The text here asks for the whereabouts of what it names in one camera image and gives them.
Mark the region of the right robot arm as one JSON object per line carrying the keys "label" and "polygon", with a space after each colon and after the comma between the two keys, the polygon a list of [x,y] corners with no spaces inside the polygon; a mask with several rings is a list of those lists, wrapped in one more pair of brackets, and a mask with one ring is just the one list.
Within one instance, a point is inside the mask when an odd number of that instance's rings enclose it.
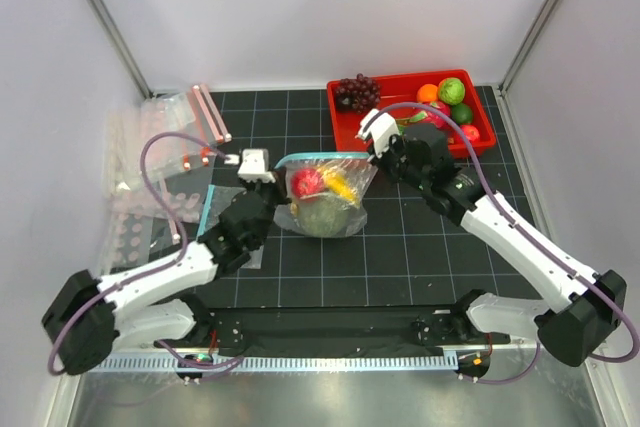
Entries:
{"label": "right robot arm", "polygon": [[453,336],[475,342],[484,333],[504,333],[540,343],[565,365],[577,367],[620,326],[632,339],[626,362],[638,354],[637,329],[624,312],[627,284],[577,261],[520,216],[483,177],[480,167],[456,165],[442,132],[431,124],[400,131],[383,115],[364,124],[369,161],[393,181],[415,189],[436,213],[491,247],[536,290],[536,300],[474,291],[456,304]]}

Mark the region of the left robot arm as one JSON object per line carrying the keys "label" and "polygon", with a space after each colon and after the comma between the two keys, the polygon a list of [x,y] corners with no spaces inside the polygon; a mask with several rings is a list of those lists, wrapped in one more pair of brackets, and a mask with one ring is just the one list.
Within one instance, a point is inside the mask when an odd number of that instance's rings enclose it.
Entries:
{"label": "left robot arm", "polygon": [[111,352],[116,324],[178,291],[238,271],[267,238],[276,208],[288,202],[284,178],[245,181],[218,223],[181,249],[144,266],[102,278],[70,276],[43,316],[52,342],[49,372],[79,375]]}

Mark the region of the clear zip bag white label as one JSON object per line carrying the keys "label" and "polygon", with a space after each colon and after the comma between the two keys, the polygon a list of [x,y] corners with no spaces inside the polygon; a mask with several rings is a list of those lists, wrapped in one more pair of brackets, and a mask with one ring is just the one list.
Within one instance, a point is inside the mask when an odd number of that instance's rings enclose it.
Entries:
{"label": "clear zip bag white label", "polygon": [[[213,227],[218,222],[220,213],[231,204],[231,201],[237,194],[243,191],[244,189],[242,187],[209,185],[196,236],[200,237],[208,229]],[[242,266],[242,269],[259,270],[262,265],[263,251],[263,247],[251,251],[250,260]]]}

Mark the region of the yellow banana bunch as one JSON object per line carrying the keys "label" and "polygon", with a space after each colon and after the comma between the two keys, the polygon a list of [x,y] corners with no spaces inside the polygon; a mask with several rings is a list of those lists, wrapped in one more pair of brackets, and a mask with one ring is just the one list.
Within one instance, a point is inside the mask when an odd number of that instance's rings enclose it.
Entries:
{"label": "yellow banana bunch", "polygon": [[357,190],[351,186],[346,177],[333,168],[321,167],[318,169],[324,182],[325,188],[353,206],[358,206],[360,200]]}

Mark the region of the green netted melon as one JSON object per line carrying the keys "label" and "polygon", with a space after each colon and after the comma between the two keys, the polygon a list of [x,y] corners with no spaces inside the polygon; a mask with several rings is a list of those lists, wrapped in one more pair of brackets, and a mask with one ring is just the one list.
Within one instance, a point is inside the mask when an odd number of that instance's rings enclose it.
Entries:
{"label": "green netted melon", "polygon": [[299,200],[296,222],[302,234],[316,238],[339,237],[345,234],[351,204],[339,195],[324,192]]}

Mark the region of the red apple large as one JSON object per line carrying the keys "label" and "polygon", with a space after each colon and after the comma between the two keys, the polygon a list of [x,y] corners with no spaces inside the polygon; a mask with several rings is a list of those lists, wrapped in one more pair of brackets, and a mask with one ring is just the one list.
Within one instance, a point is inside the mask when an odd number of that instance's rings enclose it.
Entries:
{"label": "red apple large", "polygon": [[314,168],[305,168],[293,173],[290,182],[291,192],[297,198],[306,198],[325,190],[322,174]]}

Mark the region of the clear zip bag blue zipper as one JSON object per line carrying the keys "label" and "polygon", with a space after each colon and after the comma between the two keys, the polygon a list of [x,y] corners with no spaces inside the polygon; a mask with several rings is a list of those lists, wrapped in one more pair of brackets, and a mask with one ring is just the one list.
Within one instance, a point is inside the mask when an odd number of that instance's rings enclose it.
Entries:
{"label": "clear zip bag blue zipper", "polygon": [[368,155],[364,152],[305,152],[289,154],[276,164],[278,169],[285,173],[285,185],[290,203],[280,206],[276,210],[275,222],[283,230],[304,235],[300,232],[296,222],[296,204],[303,198],[295,197],[291,192],[290,182],[293,173],[300,169],[321,167],[339,170],[347,181],[358,192],[360,204],[351,205],[350,218],[344,235],[331,238],[346,238],[355,235],[367,222],[367,213],[363,207],[363,198],[367,192],[377,169],[368,161]]}

